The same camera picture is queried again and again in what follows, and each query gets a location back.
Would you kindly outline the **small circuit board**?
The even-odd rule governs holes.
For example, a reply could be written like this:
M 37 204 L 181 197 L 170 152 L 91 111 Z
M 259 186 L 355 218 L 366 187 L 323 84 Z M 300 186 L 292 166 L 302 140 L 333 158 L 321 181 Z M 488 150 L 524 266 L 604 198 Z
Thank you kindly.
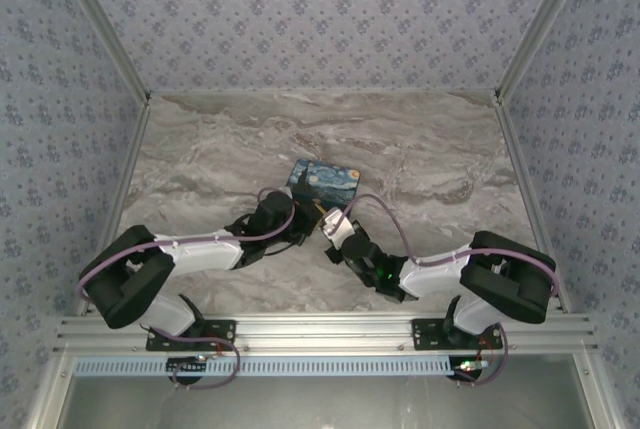
M 195 374 L 204 374 L 207 368 L 205 361 L 196 357 L 170 357 L 165 363 L 165 372 L 182 377 L 193 377 Z
M 483 359 L 451 358 L 452 378 L 467 383 L 475 383 L 489 362 Z

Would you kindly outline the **grey metal panel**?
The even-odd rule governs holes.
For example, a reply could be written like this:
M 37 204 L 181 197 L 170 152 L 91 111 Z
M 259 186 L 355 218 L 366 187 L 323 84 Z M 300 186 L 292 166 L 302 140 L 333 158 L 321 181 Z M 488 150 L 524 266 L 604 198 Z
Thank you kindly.
M 573 387 L 501 379 L 241 377 L 182 391 L 165 378 L 76 379 L 58 429 L 594 429 Z

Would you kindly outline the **aluminium table side rail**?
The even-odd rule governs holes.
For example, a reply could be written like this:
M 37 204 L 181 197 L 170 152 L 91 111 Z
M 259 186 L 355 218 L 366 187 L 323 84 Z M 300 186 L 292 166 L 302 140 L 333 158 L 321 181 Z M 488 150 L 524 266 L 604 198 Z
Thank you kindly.
M 124 210 L 125 198 L 128 195 L 129 187 L 137 163 L 139 151 L 144 140 L 146 127 L 150 117 L 149 102 L 146 101 L 139 112 L 134 126 L 134 133 L 128 145 L 125 159 L 121 167 L 120 176 L 115 186 L 106 222 L 101 231 L 95 254 L 89 261 L 93 261 L 99 256 L 117 236 L 117 230 Z
M 496 113 L 501 127 L 504 140 L 511 159 L 516 179 L 518 181 L 523 203 L 526 209 L 528 221 L 534 236 L 536 245 L 540 252 L 548 254 L 556 262 L 555 274 L 559 277 L 559 304 L 563 312 L 573 311 L 571 301 L 567 295 L 559 257 L 555 254 L 549 233 L 545 226 L 542 210 L 537 198 L 524 154 L 519 144 L 515 127 L 511 120 L 509 111 L 504 107 L 499 98 L 496 99 Z

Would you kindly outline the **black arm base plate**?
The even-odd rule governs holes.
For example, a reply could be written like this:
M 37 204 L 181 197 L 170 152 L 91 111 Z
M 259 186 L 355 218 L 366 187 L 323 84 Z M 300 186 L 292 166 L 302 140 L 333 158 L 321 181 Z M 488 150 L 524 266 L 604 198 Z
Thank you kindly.
M 411 321 L 411 332 L 417 351 L 472 351 L 504 347 L 498 325 L 489 326 L 480 334 L 472 334 L 459 329 L 448 319 L 419 318 Z
M 237 321 L 235 319 L 201 319 L 195 321 L 184 333 L 182 338 L 188 342 L 180 342 L 161 335 L 154 329 L 148 331 L 146 350 L 149 352 L 231 352 L 232 349 L 211 341 L 211 338 L 221 339 L 230 343 L 235 342 Z

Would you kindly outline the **aluminium frame post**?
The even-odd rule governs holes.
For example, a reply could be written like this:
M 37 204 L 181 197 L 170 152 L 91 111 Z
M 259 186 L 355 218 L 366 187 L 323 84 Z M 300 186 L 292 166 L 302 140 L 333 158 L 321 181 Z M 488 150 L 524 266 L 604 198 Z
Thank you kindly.
M 26 429 L 57 429 L 75 369 L 76 357 L 54 354 L 46 364 Z
M 602 356 L 582 351 L 574 362 L 595 429 L 627 429 Z
M 520 80 L 525 75 L 533 58 L 544 42 L 555 19 L 558 17 L 567 0 L 542 0 L 534 17 L 511 58 L 499 85 L 496 88 L 496 98 L 499 104 L 505 106 L 513 96 Z
M 77 1 L 125 84 L 135 99 L 145 105 L 148 91 L 99 0 Z

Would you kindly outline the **starry night print blue box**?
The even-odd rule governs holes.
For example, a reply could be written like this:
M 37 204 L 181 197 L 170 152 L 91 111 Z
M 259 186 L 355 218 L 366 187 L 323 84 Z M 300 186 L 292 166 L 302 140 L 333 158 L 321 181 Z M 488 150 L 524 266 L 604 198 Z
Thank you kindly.
M 286 186 L 296 200 L 317 203 L 324 209 L 345 209 L 354 199 L 361 178 L 357 169 L 298 159 Z

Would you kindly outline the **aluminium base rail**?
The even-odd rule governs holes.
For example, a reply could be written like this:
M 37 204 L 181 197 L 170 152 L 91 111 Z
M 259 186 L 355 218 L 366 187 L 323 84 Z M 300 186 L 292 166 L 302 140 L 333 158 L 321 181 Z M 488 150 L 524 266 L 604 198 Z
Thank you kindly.
M 245 355 L 394 355 L 425 343 L 416 313 L 273 313 L 232 315 L 235 344 Z M 573 354 L 599 350 L 586 315 L 553 312 L 542 325 L 504 322 L 510 353 Z M 145 350 L 140 327 L 111 330 L 97 316 L 61 320 L 53 340 L 55 353 L 127 355 Z

